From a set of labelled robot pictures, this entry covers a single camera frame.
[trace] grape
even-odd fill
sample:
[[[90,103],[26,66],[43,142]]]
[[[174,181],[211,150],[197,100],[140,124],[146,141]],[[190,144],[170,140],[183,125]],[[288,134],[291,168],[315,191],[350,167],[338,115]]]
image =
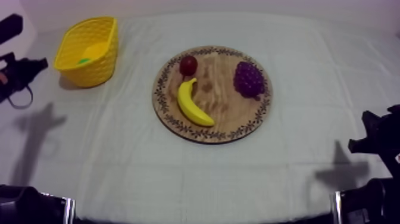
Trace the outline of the grape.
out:
[[[236,67],[233,85],[245,98],[255,98],[265,93],[263,74],[254,65],[244,61]]]

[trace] banana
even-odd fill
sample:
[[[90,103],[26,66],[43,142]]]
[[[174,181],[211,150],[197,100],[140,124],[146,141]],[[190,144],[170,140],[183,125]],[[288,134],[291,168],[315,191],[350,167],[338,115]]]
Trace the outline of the banana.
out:
[[[183,82],[178,89],[178,104],[182,112],[186,117],[193,123],[201,126],[213,126],[215,124],[214,120],[202,111],[196,104],[192,101],[192,89],[193,83],[197,82],[196,78],[188,82]]]

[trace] plastic fruit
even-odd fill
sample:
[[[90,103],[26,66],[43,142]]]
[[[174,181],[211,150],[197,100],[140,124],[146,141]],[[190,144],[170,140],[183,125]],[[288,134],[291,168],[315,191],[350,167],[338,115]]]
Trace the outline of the plastic fruit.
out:
[[[243,97],[253,98],[265,92],[264,77],[253,64],[240,62],[235,71],[233,85]]]
[[[184,76],[193,76],[197,70],[197,60],[193,56],[182,58],[179,64],[179,71]]]
[[[192,101],[192,89],[195,82],[197,82],[197,79],[193,78],[179,86],[178,105],[183,114],[193,123],[201,126],[213,126],[214,120]]]

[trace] round wooden tray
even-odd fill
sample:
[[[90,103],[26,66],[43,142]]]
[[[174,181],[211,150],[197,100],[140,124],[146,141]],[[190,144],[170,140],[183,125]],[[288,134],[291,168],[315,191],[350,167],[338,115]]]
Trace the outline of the round wooden tray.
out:
[[[180,111],[177,92],[183,78],[179,62],[187,55],[198,61],[192,99],[214,119],[213,127],[197,126]],[[264,75],[266,91],[258,99],[244,98],[235,91],[233,77],[241,61],[252,63]],[[188,140],[212,144],[231,142],[253,132],[268,114],[271,100],[271,81],[263,67],[246,54],[223,46],[202,46],[176,55],[158,73],[152,93],[154,110],[167,128]]]

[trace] table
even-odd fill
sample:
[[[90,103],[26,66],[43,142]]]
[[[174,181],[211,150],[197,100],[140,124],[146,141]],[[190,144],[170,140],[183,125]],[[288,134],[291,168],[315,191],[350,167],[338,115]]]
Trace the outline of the table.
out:
[[[52,67],[34,103],[0,105],[0,183],[77,200],[77,213],[129,223],[257,223],[329,211],[335,190],[389,172],[350,155],[361,113],[400,102],[400,41],[388,33],[303,18],[187,13],[119,18],[112,79],[76,89]],[[40,33],[30,58],[51,64],[66,29]],[[271,112],[248,137],[185,141],[151,104],[154,78],[189,48],[222,45],[255,58],[274,88]],[[15,103],[29,99],[13,96]]]

